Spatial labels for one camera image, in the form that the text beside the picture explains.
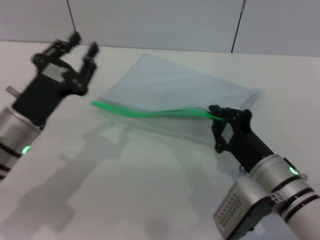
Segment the white table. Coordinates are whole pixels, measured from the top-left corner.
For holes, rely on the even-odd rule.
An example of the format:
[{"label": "white table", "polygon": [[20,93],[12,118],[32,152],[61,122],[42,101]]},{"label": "white table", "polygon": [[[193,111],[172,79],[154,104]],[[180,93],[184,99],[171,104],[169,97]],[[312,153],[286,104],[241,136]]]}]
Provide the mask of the white table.
[{"label": "white table", "polygon": [[[46,44],[0,42],[1,108]],[[66,60],[78,67],[86,47]],[[101,47],[86,97],[71,96],[0,185],[5,240],[220,240],[212,214],[237,176],[210,147],[127,127],[90,105],[149,53],[265,90],[252,129],[320,193],[320,58]],[[246,240],[295,239],[269,216]]]}]

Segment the black stripe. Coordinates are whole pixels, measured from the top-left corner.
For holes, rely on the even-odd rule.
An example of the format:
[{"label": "black stripe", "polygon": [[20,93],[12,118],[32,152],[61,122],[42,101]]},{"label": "black stripe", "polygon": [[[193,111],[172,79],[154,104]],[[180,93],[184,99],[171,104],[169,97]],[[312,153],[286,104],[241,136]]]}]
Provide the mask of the black stripe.
[{"label": "black stripe", "polygon": [[0,149],[7,152],[8,154],[16,157],[17,159],[19,159],[22,156],[20,153],[17,153],[15,150],[12,150],[10,147],[7,147],[3,143],[0,143]]},{"label": "black stripe", "polygon": [[278,214],[281,215],[295,200],[300,198],[301,196],[313,192],[314,190],[311,187],[305,188],[301,191],[299,191],[297,194],[289,197],[289,199],[286,201],[286,203],[280,208],[278,211]]},{"label": "black stripe", "polygon": [[5,172],[10,172],[11,168],[0,163],[0,170],[5,171]]},{"label": "black stripe", "polygon": [[291,217],[301,208],[303,208],[305,205],[307,205],[308,203],[312,202],[313,200],[319,199],[320,196],[319,195],[313,195],[308,197],[307,199],[303,200],[302,202],[300,202],[297,206],[295,206],[288,214],[287,216],[284,218],[285,223],[287,224],[288,221],[291,219]]},{"label": "black stripe", "polygon": [[280,183],[278,186],[276,186],[276,187],[271,191],[271,193],[274,193],[274,192],[276,192],[276,191],[279,191],[279,190],[282,189],[285,185],[287,185],[288,183],[291,183],[292,181],[297,180],[297,179],[301,179],[301,176],[300,176],[300,175],[293,175],[293,176],[287,178],[287,179],[284,180],[282,183]]}]

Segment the green indicator light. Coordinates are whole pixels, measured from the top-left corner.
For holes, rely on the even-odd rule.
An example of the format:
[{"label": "green indicator light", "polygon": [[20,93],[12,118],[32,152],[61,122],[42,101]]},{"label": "green indicator light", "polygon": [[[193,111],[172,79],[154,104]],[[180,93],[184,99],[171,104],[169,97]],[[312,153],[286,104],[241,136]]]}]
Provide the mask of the green indicator light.
[{"label": "green indicator light", "polygon": [[26,147],[22,150],[22,154],[26,154],[27,152],[29,152],[30,149],[31,149],[31,146],[26,146]]},{"label": "green indicator light", "polygon": [[299,175],[299,172],[297,172],[293,167],[290,167],[290,171],[291,171],[293,174]]}]

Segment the white tabletop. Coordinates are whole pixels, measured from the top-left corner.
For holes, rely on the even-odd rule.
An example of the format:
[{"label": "white tabletop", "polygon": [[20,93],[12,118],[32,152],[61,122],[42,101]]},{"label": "white tabletop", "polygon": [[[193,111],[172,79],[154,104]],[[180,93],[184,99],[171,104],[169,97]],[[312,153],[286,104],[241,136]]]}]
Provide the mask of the white tabletop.
[{"label": "white tabletop", "polygon": [[[46,46],[0,42],[1,108],[13,100],[6,86],[23,90],[36,73],[31,56]],[[77,68],[85,50],[65,59]],[[263,89],[253,131],[320,192],[320,58],[101,47],[88,95],[63,101],[0,185],[0,239],[221,239],[212,214],[237,177],[237,161],[123,125],[90,105],[144,53]],[[272,236],[294,239],[277,216],[244,239]]]}]

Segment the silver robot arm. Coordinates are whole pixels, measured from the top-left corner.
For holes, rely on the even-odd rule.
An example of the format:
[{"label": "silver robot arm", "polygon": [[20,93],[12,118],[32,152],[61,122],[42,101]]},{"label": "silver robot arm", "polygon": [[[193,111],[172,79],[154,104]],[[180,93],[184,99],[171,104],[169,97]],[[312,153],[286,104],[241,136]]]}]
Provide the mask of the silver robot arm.
[{"label": "silver robot arm", "polygon": [[213,215],[225,240],[238,240],[266,215],[276,213],[301,240],[320,240],[320,197],[286,158],[274,154],[251,130],[249,110],[209,107],[215,150],[231,152],[246,174]]},{"label": "silver robot arm", "polygon": [[87,93],[97,68],[93,58],[99,51],[98,45],[95,42],[90,45],[79,72],[60,59],[80,41],[77,32],[68,41],[56,40],[43,53],[32,58],[37,75],[22,93],[12,87],[7,88],[16,101],[0,113],[0,181],[29,151],[60,102],[68,95],[83,96]]}]

